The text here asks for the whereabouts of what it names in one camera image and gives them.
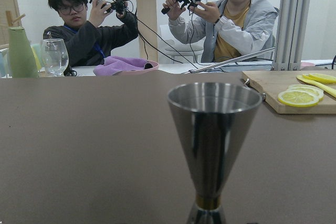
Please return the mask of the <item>steel jigger measuring cup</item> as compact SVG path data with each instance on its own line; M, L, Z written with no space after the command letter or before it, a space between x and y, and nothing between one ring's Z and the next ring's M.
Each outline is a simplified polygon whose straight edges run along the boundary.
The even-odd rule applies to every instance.
M196 197L187 223L226 223L221 193L262 102L247 87L182 84L167 94Z

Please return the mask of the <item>green cup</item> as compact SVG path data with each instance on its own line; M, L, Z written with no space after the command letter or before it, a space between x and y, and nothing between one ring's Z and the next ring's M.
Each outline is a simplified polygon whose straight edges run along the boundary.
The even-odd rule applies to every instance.
M9 27L9 56L8 61L13 78L38 78L35 57L21 26Z

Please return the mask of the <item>pink bowl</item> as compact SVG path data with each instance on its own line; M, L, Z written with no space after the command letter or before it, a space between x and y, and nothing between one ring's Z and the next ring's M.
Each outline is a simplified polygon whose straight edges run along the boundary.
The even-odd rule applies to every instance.
M115 75L119 75L119 76L138 75L138 74L147 73L149 71L158 70L158 68L159 68L159 64L157 62L148 61L147 63L144 64L143 67L133 67L133 69L123 70L123 71L116 73Z

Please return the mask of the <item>purple cloth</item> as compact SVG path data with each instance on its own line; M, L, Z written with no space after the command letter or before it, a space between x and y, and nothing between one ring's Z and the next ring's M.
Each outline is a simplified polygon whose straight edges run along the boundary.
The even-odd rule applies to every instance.
M147 60L142 58L125 58L118 56L108 56L104 62L94 68L96 76L112 76L123 70L130 70L133 67L143 67Z

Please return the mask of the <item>long metal grabber tool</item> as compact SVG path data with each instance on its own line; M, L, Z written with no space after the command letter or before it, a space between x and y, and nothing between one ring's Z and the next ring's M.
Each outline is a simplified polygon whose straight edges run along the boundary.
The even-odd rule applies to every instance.
M227 60L227 61L215 63L213 65L208 65L208 66L201 67L201 68L198 68L198 69L188 70L187 72L184 72L184 74L205 72L206 70L216 69L216 68L219 68L219 67L222 67L222 66L226 66L230 63L240 62L240 61L243 61L243 60L247 60L247 59L250 59L250 58L257 57L259 55L263 55L263 54L268 53L268 52L273 52L274 50L275 50L275 47L271 47L269 49L264 49L264 50L261 50L259 52L254 52L254 53L247 54L247 55L244 55L244 56L240 56L240 57L230 59L230 60Z

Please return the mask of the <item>person in dark sweater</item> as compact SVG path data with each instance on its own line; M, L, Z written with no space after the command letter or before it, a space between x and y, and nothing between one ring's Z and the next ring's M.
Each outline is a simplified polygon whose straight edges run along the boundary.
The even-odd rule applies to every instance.
M63 39L71 67L100 65L114 48L138 37L136 17L129 12L116 14L122 25L102 26L111 14L104 0L93 0L91 8L88 0L48 0L48 5L64 23L46 28L43 39Z

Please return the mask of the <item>person in grey jacket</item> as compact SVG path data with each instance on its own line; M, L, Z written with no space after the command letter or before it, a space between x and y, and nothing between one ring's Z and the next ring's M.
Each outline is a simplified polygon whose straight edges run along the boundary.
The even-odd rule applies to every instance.
M169 28L183 44L204 40L202 63L224 62L272 47L273 29L279 10L268 0L218 0L197 2L186 22L186 10L177 0L166 0Z

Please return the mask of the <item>wine glass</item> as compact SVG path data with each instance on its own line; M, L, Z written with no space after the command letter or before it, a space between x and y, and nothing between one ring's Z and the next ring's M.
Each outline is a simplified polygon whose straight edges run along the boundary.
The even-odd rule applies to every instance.
M64 40L61 38L43 39L40 47L45 72L51 77L62 77L69 63Z

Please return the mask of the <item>lemon slice front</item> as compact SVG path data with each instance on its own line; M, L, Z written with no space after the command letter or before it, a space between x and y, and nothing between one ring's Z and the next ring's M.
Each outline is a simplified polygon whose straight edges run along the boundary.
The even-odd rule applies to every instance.
M305 108L317 105L319 98L305 91L286 90L278 94L278 101L288 106Z

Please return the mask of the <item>lemon slice top pair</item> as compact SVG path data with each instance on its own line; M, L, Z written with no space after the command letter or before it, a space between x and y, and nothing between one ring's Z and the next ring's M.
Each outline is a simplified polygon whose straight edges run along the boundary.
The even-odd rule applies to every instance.
M302 76L306 79L314 80L325 84L333 84L336 82L336 78L328 74L309 73L309 74L303 74Z

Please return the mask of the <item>yellow plastic knife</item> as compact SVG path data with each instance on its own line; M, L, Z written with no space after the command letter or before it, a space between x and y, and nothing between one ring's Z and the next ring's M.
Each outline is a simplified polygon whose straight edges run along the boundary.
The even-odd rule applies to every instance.
M330 94L331 96L336 97L336 89L334 89L334 88L331 88L331 87L329 87L325 84L319 83L319 82L314 81L314 80L306 79L306 78L303 77L303 75L297 75L296 78L298 80L304 82L304 83L316 86L316 87L322 89L323 91L325 91L326 93Z

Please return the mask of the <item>aluminium frame post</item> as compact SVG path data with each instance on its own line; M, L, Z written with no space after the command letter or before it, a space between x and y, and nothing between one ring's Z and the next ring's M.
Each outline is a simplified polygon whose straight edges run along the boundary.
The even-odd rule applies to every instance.
M276 46L271 70L299 70L310 0L280 0Z

